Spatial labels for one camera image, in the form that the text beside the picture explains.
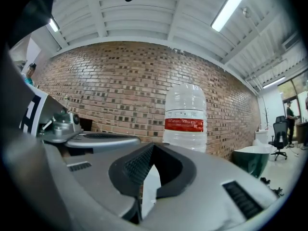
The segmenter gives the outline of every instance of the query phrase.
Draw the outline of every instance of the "black office chair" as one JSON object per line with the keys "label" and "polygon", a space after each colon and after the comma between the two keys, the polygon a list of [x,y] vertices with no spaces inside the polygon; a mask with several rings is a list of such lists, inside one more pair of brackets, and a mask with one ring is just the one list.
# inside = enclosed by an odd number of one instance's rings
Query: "black office chair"
{"label": "black office chair", "polygon": [[288,144],[288,138],[287,138],[287,131],[288,131],[288,122],[281,121],[276,122],[273,124],[274,132],[275,132],[275,139],[272,141],[272,143],[269,142],[269,144],[272,144],[277,148],[277,150],[272,153],[271,155],[276,155],[275,161],[277,160],[277,157],[279,155],[282,155],[285,157],[285,160],[287,160],[288,156],[287,153],[281,152],[287,144]]}
{"label": "black office chair", "polygon": [[276,117],[276,122],[282,122],[282,121],[286,121],[284,115]]}

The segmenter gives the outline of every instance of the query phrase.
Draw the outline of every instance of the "person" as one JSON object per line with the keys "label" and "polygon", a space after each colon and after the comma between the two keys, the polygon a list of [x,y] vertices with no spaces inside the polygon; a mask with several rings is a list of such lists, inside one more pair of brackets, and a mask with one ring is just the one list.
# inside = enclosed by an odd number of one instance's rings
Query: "person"
{"label": "person", "polygon": [[31,79],[31,77],[32,77],[33,74],[34,74],[34,71],[35,71],[36,66],[37,66],[37,65],[36,65],[35,63],[30,64],[29,67],[28,67],[27,72],[26,72],[25,74],[22,74],[25,83],[30,84],[30,85],[32,85],[32,86],[34,86],[34,81]]}
{"label": "person", "polygon": [[288,106],[287,107],[287,121],[288,121],[288,128],[290,130],[288,147],[294,147],[294,145],[292,144],[292,139],[293,139],[293,133],[294,133],[295,120],[297,118],[296,116],[294,116],[294,113],[290,108],[291,101],[288,101],[287,106]]}
{"label": "person", "polygon": [[307,109],[307,111],[308,111],[308,92],[307,92],[307,98],[306,98],[306,109]]}

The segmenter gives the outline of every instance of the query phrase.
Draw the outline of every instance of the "green bathtub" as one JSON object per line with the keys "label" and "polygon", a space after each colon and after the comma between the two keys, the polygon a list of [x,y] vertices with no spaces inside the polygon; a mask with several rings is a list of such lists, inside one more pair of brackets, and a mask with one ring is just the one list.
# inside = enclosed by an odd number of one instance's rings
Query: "green bathtub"
{"label": "green bathtub", "polygon": [[232,161],[249,174],[259,178],[268,162],[270,151],[263,146],[248,146],[233,151]]}

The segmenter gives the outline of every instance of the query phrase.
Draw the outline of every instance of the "fluorescent light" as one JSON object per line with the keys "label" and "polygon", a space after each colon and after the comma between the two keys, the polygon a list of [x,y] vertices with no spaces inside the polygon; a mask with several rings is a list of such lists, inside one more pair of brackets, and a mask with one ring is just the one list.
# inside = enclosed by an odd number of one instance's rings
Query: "fluorescent light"
{"label": "fluorescent light", "polygon": [[54,22],[54,20],[50,19],[49,25],[52,27],[52,29],[56,32],[59,30],[58,26]]}
{"label": "fluorescent light", "polygon": [[263,89],[265,89],[265,88],[267,88],[267,87],[270,87],[270,86],[272,86],[272,85],[278,83],[279,81],[281,81],[281,80],[283,80],[283,79],[285,79],[285,76],[284,76],[284,77],[281,77],[280,79],[278,79],[278,80],[276,80],[276,81],[274,81],[274,82],[271,82],[270,84],[268,84],[268,85],[266,85],[266,86],[264,86]]}
{"label": "fluorescent light", "polygon": [[220,32],[242,0],[228,0],[212,24],[212,28]]}

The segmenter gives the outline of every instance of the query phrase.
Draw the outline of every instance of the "window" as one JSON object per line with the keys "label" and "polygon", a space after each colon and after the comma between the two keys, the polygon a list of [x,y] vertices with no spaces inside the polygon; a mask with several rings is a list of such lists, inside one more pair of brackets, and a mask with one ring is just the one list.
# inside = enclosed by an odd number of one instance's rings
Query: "window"
{"label": "window", "polygon": [[297,94],[308,91],[308,71],[292,79]]}
{"label": "window", "polygon": [[278,90],[282,95],[282,100],[296,96],[296,92],[292,82],[289,80],[278,86]]}

